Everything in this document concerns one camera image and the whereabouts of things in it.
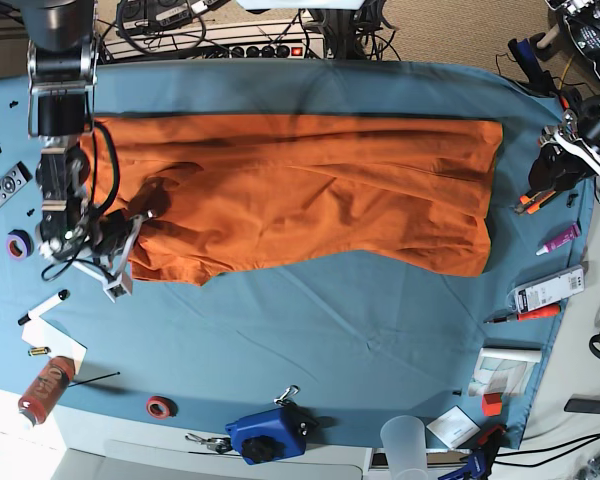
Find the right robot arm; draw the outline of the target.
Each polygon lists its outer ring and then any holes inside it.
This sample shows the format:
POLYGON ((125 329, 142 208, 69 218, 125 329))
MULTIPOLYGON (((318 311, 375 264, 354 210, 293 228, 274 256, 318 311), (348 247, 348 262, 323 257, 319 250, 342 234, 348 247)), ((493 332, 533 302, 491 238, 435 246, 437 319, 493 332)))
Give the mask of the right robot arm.
POLYGON ((99 38, 93 1, 19 1, 29 36, 28 134, 41 141, 36 182, 42 219, 36 229, 39 251, 51 266, 75 267, 99 281, 110 300, 129 294, 128 258, 146 210, 126 216, 112 205, 120 168, 109 130, 94 117, 99 38), (112 185, 95 200, 97 159, 80 148, 82 137, 104 140, 112 185))

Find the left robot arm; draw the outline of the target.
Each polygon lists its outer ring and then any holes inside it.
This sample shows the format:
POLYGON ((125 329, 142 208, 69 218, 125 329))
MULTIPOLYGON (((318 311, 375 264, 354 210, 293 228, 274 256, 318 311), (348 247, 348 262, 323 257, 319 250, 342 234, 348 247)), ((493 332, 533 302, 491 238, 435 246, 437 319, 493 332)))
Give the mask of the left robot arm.
MULTIPOLYGON (((589 62, 600 82, 600 1, 549 1, 547 6, 558 30, 589 62)), ((593 177, 600 203, 600 94, 567 107, 560 124, 544 128, 539 143, 549 148, 544 190, 569 190, 581 179, 593 177)))

